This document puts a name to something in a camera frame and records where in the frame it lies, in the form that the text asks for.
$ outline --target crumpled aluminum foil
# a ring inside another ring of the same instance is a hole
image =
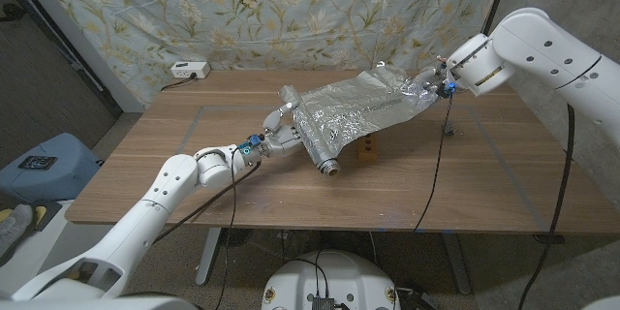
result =
[[[298,101],[293,123],[320,168],[348,143],[411,120],[435,103],[437,94],[422,83],[402,69],[383,66],[302,94],[284,86],[280,98],[286,103]]]

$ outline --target wooden table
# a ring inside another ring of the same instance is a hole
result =
[[[356,72],[213,72],[160,94],[67,211],[76,223],[114,223],[150,187],[169,156],[240,143],[260,133],[277,92],[299,92]],[[240,228],[410,230],[428,199],[447,101],[378,132],[379,156],[361,163],[350,144],[342,170],[326,177],[305,150],[265,159],[237,187]],[[420,228],[426,232],[538,233],[548,229],[564,151],[510,87],[475,98],[454,96],[437,189]],[[215,193],[200,190],[170,217],[177,222]],[[192,223],[224,227],[224,196]],[[573,164],[558,233],[620,233],[620,215]]]

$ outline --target small wooden block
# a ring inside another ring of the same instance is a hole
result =
[[[377,161],[377,136],[375,134],[366,135],[357,140],[357,151],[361,162]]]

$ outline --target blue box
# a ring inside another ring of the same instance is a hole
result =
[[[47,170],[20,168],[29,156],[56,160]],[[64,133],[42,142],[1,169],[0,192],[27,203],[75,199],[99,169],[99,161],[79,139]]]

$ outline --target table leg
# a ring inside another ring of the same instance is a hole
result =
[[[456,235],[456,233],[442,233],[442,239],[444,240],[444,248],[448,254],[449,265],[452,269],[452,276],[454,277],[456,289],[462,295],[470,295],[472,293],[472,285],[469,281],[469,273],[465,266],[461,245],[458,242],[458,235]]]
[[[206,235],[206,242],[202,250],[201,264],[196,273],[196,284],[202,286],[209,279],[209,273],[217,256],[217,241],[220,237],[222,228],[210,228]]]

